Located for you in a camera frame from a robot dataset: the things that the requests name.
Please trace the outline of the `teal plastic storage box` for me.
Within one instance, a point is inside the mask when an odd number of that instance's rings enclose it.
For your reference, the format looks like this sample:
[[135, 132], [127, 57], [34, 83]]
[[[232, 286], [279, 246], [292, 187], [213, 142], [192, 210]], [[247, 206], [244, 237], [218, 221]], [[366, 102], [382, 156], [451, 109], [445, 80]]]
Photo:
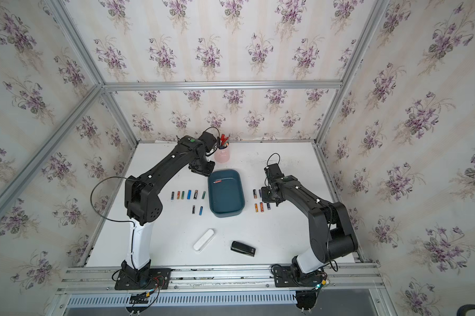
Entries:
[[245, 207], [239, 172], [233, 169], [213, 171], [208, 177], [209, 207], [218, 218], [239, 215]]

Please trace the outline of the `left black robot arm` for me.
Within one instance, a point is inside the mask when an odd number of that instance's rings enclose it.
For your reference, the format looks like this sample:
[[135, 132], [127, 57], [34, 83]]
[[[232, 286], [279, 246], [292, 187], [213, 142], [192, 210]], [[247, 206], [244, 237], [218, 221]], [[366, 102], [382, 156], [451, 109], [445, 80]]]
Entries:
[[165, 185], [184, 167], [208, 177], [215, 162], [208, 157], [218, 148], [219, 139], [204, 131], [199, 138], [184, 136], [174, 149], [154, 167], [125, 181], [124, 206], [130, 222], [128, 253], [122, 271], [136, 283], [148, 278], [151, 266], [149, 247], [153, 222], [163, 210], [159, 194]]

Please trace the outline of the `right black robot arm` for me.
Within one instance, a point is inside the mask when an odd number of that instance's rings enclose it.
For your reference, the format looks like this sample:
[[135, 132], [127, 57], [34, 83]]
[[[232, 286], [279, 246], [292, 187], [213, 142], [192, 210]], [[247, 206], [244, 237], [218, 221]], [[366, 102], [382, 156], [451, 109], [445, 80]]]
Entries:
[[344, 204], [316, 196], [295, 176], [284, 175], [277, 163], [267, 165], [264, 171], [262, 200], [276, 205], [288, 201], [307, 218], [310, 249], [293, 259], [299, 272], [307, 275], [357, 251], [357, 236]]

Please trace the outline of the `pink pen cup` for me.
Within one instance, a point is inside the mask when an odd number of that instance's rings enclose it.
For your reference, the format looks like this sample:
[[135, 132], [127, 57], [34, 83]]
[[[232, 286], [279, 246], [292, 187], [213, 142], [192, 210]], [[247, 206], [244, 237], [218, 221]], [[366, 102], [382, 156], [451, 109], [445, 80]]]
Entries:
[[220, 164], [227, 163], [230, 160], [230, 147], [220, 147], [215, 154], [215, 161]]

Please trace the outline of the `pens in cup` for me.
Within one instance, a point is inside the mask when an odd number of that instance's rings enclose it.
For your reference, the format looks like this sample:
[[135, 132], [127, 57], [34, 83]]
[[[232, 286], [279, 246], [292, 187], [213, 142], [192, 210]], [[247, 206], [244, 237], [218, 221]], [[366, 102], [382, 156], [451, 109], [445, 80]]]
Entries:
[[229, 137], [226, 136], [225, 134], [221, 134], [220, 135], [220, 140], [219, 140], [219, 147], [218, 149], [219, 150], [224, 150], [228, 147], [228, 144], [229, 144]]

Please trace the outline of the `black stapler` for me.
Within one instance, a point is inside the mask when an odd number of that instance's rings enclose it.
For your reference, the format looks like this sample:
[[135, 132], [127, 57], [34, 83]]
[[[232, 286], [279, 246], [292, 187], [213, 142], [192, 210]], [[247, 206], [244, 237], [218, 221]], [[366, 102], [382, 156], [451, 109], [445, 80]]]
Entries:
[[254, 247], [238, 241], [233, 241], [230, 246], [230, 249], [236, 253], [248, 255], [251, 257], [254, 257], [256, 253], [256, 249]]

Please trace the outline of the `white rectangular case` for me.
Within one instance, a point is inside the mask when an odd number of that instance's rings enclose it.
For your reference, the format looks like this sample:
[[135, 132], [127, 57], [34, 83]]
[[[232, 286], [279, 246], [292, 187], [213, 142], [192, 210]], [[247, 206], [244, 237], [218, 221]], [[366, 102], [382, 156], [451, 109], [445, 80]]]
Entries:
[[215, 237], [215, 231], [208, 229], [193, 245], [193, 250], [201, 252], [208, 243]]

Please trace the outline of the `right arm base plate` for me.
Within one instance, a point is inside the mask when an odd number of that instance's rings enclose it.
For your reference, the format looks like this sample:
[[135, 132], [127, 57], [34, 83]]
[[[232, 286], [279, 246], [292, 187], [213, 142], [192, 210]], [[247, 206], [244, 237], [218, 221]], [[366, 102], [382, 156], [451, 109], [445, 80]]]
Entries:
[[270, 266], [270, 273], [277, 288], [297, 287], [319, 290], [328, 284], [328, 276], [323, 270], [318, 269], [306, 274], [302, 273], [295, 264], [291, 266], [273, 264]]

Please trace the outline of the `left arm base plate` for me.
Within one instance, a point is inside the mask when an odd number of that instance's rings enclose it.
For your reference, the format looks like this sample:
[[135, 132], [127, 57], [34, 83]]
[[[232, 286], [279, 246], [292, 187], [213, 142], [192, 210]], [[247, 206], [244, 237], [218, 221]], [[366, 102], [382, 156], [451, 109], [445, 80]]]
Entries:
[[171, 269], [148, 269], [138, 273], [120, 269], [113, 275], [115, 290], [151, 290], [159, 287], [161, 290], [168, 288]]

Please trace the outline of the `aluminium front rail frame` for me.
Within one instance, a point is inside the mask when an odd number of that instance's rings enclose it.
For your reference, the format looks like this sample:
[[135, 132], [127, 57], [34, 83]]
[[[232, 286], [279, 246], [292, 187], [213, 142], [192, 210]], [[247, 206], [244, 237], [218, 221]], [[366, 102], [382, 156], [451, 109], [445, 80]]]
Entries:
[[319, 269], [295, 279], [278, 265], [202, 265], [156, 267], [146, 288], [137, 288], [115, 268], [70, 268], [55, 291], [47, 315], [65, 315], [76, 308], [118, 308], [145, 315], [160, 307], [237, 305], [299, 306], [336, 299], [353, 300], [345, 291], [370, 299], [377, 315], [396, 315], [385, 282], [374, 263], [343, 263], [338, 271]]

